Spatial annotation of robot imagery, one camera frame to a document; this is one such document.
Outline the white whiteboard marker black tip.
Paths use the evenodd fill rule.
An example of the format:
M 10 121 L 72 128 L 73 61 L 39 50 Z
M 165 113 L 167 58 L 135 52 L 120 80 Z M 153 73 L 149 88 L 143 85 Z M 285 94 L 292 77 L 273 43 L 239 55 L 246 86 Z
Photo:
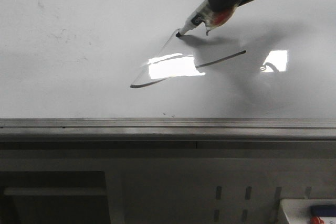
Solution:
M 178 29 L 176 37 L 184 36 L 188 31 L 195 29 L 201 23 L 206 23 L 210 11 L 208 0 L 204 0 L 187 18 L 184 26 Z

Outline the white whiteboard surface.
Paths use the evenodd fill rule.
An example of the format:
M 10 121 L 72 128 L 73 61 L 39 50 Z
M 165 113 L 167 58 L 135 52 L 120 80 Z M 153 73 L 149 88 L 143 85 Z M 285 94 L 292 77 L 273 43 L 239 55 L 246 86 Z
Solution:
M 335 0 L 202 1 L 1 0 L 1 117 L 335 117 Z

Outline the grey slotted metal panel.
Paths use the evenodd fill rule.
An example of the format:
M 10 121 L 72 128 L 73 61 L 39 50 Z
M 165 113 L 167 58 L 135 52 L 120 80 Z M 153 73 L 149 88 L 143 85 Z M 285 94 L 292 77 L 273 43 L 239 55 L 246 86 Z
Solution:
M 280 201 L 333 199 L 335 159 L 118 159 L 112 223 L 279 223 Z

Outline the aluminium whiteboard frame rail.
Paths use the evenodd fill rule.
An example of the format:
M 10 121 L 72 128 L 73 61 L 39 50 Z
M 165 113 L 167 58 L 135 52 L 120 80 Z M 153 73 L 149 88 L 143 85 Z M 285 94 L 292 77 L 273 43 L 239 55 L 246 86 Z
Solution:
M 1 137 L 335 138 L 334 119 L 2 119 Z

